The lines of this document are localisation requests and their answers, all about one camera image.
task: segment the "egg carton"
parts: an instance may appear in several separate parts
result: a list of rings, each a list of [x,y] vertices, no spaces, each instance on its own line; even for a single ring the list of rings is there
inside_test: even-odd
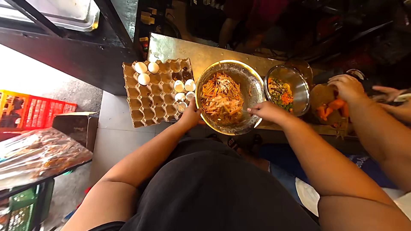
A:
[[[167,60],[164,63],[157,60],[159,71],[156,74],[146,72],[150,76],[148,85],[140,85],[133,78],[134,74],[138,75],[134,70],[136,63],[123,63],[127,101],[133,127],[159,124],[162,120],[166,122],[172,119],[178,120],[182,113],[177,110],[178,102],[174,99],[176,95],[174,83],[176,80],[185,83],[188,79],[194,79],[190,59]]]

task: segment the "black shirt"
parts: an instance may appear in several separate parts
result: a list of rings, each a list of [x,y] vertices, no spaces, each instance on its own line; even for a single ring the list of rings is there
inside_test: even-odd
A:
[[[269,172],[222,143],[185,140],[150,180],[126,223],[93,231],[319,230]]]

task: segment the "cardboard box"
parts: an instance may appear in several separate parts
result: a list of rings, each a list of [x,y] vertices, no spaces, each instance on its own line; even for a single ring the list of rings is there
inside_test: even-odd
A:
[[[75,141],[94,151],[99,119],[96,112],[70,112],[56,115],[52,127],[70,136]]]

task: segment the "stainless steel bowl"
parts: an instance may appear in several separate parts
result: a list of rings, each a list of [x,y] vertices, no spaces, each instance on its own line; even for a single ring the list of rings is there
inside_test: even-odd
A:
[[[293,114],[295,116],[304,115],[310,106],[309,103],[309,86],[302,74],[293,67],[278,65],[271,68],[264,79],[264,92],[268,100],[273,102],[268,91],[268,79],[275,78],[283,83],[288,83],[293,92]]]
[[[222,60],[207,67],[199,77],[196,88],[196,104],[202,108],[201,94],[203,85],[218,72],[224,72],[229,75],[236,83],[240,84],[240,91],[244,99],[243,110],[253,107],[257,103],[263,102],[264,89],[263,80],[257,72],[250,66],[236,60]],[[220,124],[209,118],[206,113],[201,117],[215,131],[226,135],[241,135],[251,131],[260,122],[261,118],[256,115],[250,116],[249,113],[243,113],[242,120],[238,124]]]

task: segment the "eggshell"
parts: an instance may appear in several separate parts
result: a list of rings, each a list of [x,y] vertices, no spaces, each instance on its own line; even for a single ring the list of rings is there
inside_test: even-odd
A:
[[[186,108],[187,108],[187,104],[185,102],[180,102],[177,104],[177,111],[179,112],[184,112]]]
[[[187,98],[187,100],[191,101],[192,98],[194,98],[196,96],[196,94],[192,91],[187,92],[187,94],[185,95],[185,97]]]
[[[174,99],[175,99],[176,101],[184,101],[184,100],[185,100],[185,94],[182,93],[182,92],[177,93],[177,94],[175,95]]]
[[[182,92],[182,91],[184,90],[184,84],[182,83],[181,80],[177,80],[177,81],[174,83],[174,90],[175,90],[176,92]]]
[[[185,82],[184,88],[185,88],[187,91],[195,91],[195,89],[196,89],[196,84],[194,83],[194,80],[192,80],[192,79],[187,80],[187,81]]]

